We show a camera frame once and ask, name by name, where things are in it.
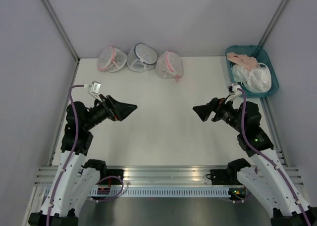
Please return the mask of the pink-zip mesh laundry bag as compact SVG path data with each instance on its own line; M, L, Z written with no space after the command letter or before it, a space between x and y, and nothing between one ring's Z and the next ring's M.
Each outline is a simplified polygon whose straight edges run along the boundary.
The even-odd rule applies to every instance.
M155 70L162 79L175 78L178 81L184 74L183 61L176 53L166 51L159 57Z

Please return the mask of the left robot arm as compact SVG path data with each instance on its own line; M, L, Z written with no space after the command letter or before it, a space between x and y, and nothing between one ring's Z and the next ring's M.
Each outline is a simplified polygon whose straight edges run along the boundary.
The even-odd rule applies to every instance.
M76 226L79 214L96 184L109 178L105 161L85 160L93 140L90 132L102 121L123 121L137 105L122 103L100 94L94 106L71 102L67 107L66 126L61 144L60 162L52 186L37 213L31 213L31 226Z

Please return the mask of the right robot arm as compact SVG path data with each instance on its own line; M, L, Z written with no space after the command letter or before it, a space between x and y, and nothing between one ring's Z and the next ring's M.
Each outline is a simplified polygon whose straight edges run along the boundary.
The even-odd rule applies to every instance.
M243 101L238 109L226 98L213 98L209 103L193 107L202 121L215 113L213 122L224 121L238 132L237 141L256 169L263 175L260 179L249 162L240 158L227 165L226 178L232 184L240 183L265 208L273 226L315 226L317 209L301 195L288 176L277 156L268 135L260 127L262 118L257 104Z

